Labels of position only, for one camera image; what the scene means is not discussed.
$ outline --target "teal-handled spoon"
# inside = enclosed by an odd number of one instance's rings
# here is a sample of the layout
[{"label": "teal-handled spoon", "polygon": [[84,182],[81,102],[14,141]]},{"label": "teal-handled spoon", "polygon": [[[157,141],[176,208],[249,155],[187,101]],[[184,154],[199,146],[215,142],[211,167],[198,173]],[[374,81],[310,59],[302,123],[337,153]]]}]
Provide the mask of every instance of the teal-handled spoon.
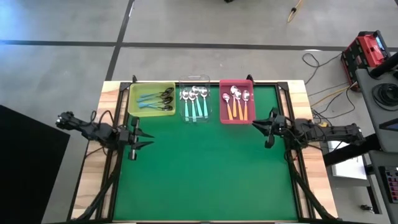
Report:
[{"label": "teal-handled spoon", "polygon": [[205,118],[208,117],[208,112],[207,112],[207,103],[206,103],[206,97],[207,97],[208,91],[206,87],[200,88],[200,95],[203,97],[203,112],[205,114]]},{"label": "teal-handled spoon", "polygon": [[185,121],[189,121],[189,112],[188,112],[188,98],[189,98],[189,92],[188,90],[184,89],[182,90],[181,97],[183,100],[185,100]]},{"label": "teal-handled spoon", "polygon": [[138,104],[138,107],[139,107],[139,108],[144,108],[144,107],[146,107],[146,106],[149,106],[149,105],[156,105],[156,104],[159,104],[159,103],[163,103],[163,104],[167,105],[167,104],[171,103],[172,101],[173,101],[173,97],[168,96],[168,97],[164,98],[162,101],[159,101],[159,102],[154,102],[154,103],[139,103],[139,104]]},{"label": "teal-handled spoon", "polygon": [[192,121],[193,122],[197,121],[197,114],[195,112],[195,98],[196,98],[195,93],[192,90],[190,90],[189,91],[189,99],[192,101]]},{"label": "teal-handled spoon", "polygon": [[148,97],[148,96],[154,96],[154,95],[156,95],[156,94],[160,94],[161,96],[162,95],[170,95],[170,93],[172,93],[174,91],[174,88],[173,87],[169,87],[169,88],[167,88],[165,91],[163,91],[163,92],[158,92],[158,93],[148,93],[148,94],[142,94],[142,95],[140,95],[139,97],[140,98],[145,98],[145,97]]},{"label": "teal-handled spoon", "polygon": [[171,111],[173,110],[173,107],[170,105],[166,106],[154,106],[154,105],[148,105],[147,107],[157,109],[157,110],[162,110],[162,111]]},{"label": "teal-handled spoon", "polygon": [[201,113],[201,106],[200,106],[199,98],[198,98],[199,89],[200,89],[200,87],[196,87],[196,86],[193,86],[193,87],[192,87],[192,91],[193,91],[193,93],[195,94],[195,98],[196,98],[197,105],[198,105],[198,114],[199,114],[199,118],[202,118],[202,117],[203,117],[203,114]]}]

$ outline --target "yellow tray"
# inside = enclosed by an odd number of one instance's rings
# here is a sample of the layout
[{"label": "yellow tray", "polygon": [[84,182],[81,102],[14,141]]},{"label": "yellow tray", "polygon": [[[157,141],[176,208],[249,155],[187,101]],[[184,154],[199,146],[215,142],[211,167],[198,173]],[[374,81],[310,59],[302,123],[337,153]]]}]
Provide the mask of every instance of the yellow tray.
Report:
[{"label": "yellow tray", "polygon": [[[161,111],[153,108],[139,108],[137,100],[142,94],[148,93],[160,93],[165,91],[167,88],[174,88],[174,91],[170,96],[173,97],[173,101],[169,104],[173,107],[171,111]],[[144,101],[144,103],[154,103],[162,101],[160,98],[154,98],[151,100]],[[129,97],[129,108],[127,109],[129,114],[138,117],[148,117],[148,116],[170,116],[175,114],[175,83],[136,83],[130,86],[130,97]]]}]

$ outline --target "computer screen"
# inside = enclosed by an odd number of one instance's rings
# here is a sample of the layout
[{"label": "computer screen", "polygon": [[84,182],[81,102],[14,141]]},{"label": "computer screen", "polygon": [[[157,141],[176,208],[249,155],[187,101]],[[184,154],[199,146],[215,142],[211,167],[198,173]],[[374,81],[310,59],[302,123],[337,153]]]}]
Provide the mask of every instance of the computer screen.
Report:
[{"label": "computer screen", "polygon": [[69,134],[0,105],[0,223],[42,222],[68,141]]}]

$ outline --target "wooden table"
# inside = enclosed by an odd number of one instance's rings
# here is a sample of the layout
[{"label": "wooden table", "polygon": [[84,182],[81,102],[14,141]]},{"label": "wooden table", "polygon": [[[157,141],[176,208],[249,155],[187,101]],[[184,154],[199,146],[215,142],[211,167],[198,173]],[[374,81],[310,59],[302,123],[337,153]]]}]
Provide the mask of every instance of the wooden table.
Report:
[{"label": "wooden table", "polygon": [[[262,80],[262,82],[277,82],[277,81]],[[289,80],[289,81],[284,80],[283,82],[288,82],[289,84],[290,98],[295,118],[313,119],[304,82],[302,80]],[[99,99],[99,104],[97,109],[98,116],[96,118],[96,122],[98,122],[99,116],[104,111],[110,110],[112,114],[114,113],[119,93],[119,85],[120,85],[119,81],[104,82],[101,92],[101,97]],[[127,96],[123,98],[120,123],[122,123],[124,109],[126,106],[126,100]],[[283,95],[282,95],[282,104],[284,107],[284,111],[287,111],[286,107],[287,104],[285,97]],[[103,122],[111,123],[109,116],[105,116],[103,118]],[[100,145],[97,142],[90,142],[88,145],[87,153],[90,153],[95,149],[98,149],[99,147]],[[305,161],[305,168],[307,171],[308,182],[312,192],[315,194],[319,202],[326,208],[326,210],[334,217],[337,217],[337,211],[333,200],[333,195],[331,193],[325,164],[323,162],[322,152],[312,147],[303,149],[302,152]],[[90,155],[90,157],[88,157],[85,160],[75,203],[73,205],[72,218],[76,218],[79,215],[81,215],[98,193],[101,186],[105,158],[106,157],[104,156],[102,151],[98,151]],[[104,211],[108,210],[109,195],[110,195],[110,190],[108,191],[105,198]],[[303,214],[305,217],[307,217],[308,212],[305,209],[307,207],[306,200],[301,190],[300,190],[300,200],[303,207]]]}]

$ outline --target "red device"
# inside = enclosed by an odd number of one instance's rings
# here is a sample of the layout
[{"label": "red device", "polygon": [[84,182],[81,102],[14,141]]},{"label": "red device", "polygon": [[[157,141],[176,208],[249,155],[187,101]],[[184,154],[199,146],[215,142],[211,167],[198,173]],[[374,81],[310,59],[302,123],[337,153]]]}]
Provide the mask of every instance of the red device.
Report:
[{"label": "red device", "polygon": [[[356,82],[355,71],[359,68],[375,68],[390,57],[380,31],[359,32],[355,40],[341,54],[341,62],[347,74],[348,82],[352,85]],[[359,86],[351,88],[361,91]]]}]

